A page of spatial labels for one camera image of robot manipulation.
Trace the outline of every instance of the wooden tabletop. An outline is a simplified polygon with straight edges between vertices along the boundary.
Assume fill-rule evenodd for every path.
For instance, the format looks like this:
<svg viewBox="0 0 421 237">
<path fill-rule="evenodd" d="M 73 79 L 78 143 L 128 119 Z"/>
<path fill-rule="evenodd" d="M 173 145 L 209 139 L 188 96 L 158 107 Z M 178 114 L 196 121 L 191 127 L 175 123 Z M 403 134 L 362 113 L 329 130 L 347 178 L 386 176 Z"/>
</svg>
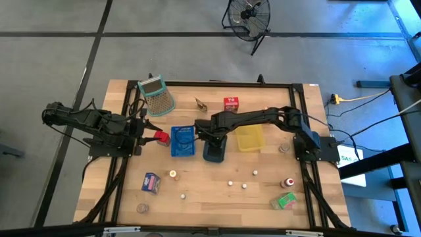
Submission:
<svg viewBox="0 0 421 237">
<path fill-rule="evenodd" d="M 103 108 L 120 113 L 126 92 L 127 80 L 111 80 Z M 221 112 L 224 97 L 239 97 L 238 113 L 256 111 L 265 107 L 290 105 L 289 92 L 282 88 L 213 88 L 169 86 L 176 101 L 176 108 L 161 117 L 149 117 L 150 121 L 170 134 L 172 126 L 193 125 L 195 119 L 210 119 Z M 308 113 L 326 121 L 320 89 L 316 84 L 305 84 Z M 208 106 L 208 112 L 197 109 L 195 97 Z M 312 130 L 321 136 L 329 136 L 324 125 L 310 120 Z M 266 145 L 259 151 L 240 152 L 235 132 L 228 134 L 225 160 L 210 163 L 203 159 L 204 142 L 197 140 L 193 157 L 171 157 L 171 148 L 155 142 L 143 147 L 141 156 L 129 159 L 118 214 L 119 224 L 157 226 L 217 226 L 253 228 L 309 228 L 303 181 L 299 163 L 295 160 L 293 134 L 281 131 L 274 125 L 263 124 Z M 153 136 L 145 131 L 144 137 Z M 280 153 L 280 144 L 287 143 L 291 149 Z M 110 158 L 104 157 L 92 163 L 86 171 L 80 191 L 74 220 L 85 217 L 104 192 Z M 338 170 L 330 163 L 318 162 L 323 194 L 335 213 L 345 224 L 350 224 Z M 180 174 L 179 181 L 171 179 L 169 171 Z M 146 172 L 161 178 L 161 188 L 154 196 L 141 191 Z M 279 183 L 293 178 L 295 185 L 284 189 Z M 292 210 L 273 210 L 269 201 L 282 193 L 293 192 L 298 202 Z M 111 218 L 113 197 L 109 202 L 106 220 Z M 149 206 L 144 214 L 136 212 L 140 203 Z M 313 197 L 316 223 L 320 215 Z"/>
</svg>

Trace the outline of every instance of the small figurine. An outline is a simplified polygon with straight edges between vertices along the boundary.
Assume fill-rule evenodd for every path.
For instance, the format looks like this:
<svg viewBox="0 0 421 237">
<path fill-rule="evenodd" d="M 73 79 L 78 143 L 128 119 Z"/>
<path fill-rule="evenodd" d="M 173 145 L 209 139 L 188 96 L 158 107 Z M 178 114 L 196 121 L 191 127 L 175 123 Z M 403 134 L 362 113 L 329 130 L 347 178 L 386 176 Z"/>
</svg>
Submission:
<svg viewBox="0 0 421 237">
<path fill-rule="evenodd" d="M 200 111 L 202 112 L 208 111 L 208 107 L 202 101 L 199 101 L 199 99 L 197 99 L 196 97 L 195 99 L 196 99 L 197 107 L 199 108 Z"/>
</svg>

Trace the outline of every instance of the black fan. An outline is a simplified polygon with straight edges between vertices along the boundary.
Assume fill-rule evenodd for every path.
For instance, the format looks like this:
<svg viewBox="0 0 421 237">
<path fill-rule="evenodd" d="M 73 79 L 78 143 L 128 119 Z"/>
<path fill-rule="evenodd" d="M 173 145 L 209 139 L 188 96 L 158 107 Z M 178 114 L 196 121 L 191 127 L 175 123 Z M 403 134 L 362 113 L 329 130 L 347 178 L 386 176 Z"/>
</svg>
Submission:
<svg viewBox="0 0 421 237">
<path fill-rule="evenodd" d="M 224 25 L 227 13 L 230 26 Z M 231 28 L 234 34 L 242 40 L 255 41 L 251 52 L 253 56 L 264 37 L 270 32 L 269 21 L 269 0 L 229 0 L 224 17 L 222 17 L 222 26 L 224 29 Z"/>
</svg>

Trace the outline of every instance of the blue basket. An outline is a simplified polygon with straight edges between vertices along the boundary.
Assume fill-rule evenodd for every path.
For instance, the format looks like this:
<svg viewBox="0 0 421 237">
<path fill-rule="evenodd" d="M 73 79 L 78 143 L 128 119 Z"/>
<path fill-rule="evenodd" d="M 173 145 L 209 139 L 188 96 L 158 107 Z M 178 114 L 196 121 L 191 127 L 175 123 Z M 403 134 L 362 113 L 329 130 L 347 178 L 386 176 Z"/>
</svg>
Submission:
<svg viewBox="0 0 421 237">
<path fill-rule="evenodd" d="M 193 126 L 171 128 L 171 156 L 186 157 L 195 154 L 195 129 Z"/>
</svg>

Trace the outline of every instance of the small red box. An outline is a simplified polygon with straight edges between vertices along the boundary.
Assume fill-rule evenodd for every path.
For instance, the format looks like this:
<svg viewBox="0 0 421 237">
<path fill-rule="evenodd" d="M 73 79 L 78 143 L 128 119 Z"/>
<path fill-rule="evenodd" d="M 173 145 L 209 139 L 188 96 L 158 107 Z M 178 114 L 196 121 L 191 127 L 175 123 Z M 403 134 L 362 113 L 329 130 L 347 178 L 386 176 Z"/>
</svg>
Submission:
<svg viewBox="0 0 421 237">
<path fill-rule="evenodd" d="M 224 111 L 231 111 L 236 113 L 238 111 L 239 101 L 238 97 L 225 97 L 224 98 Z"/>
<path fill-rule="evenodd" d="M 159 145 L 163 145 L 163 146 L 169 146 L 171 143 L 171 138 L 170 136 L 163 132 L 163 131 L 156 131 L 155 135 L 153 136 L 154 138 L 160 138 L 159 140 L 157 140 L 157 143 Z"/>
</svg>

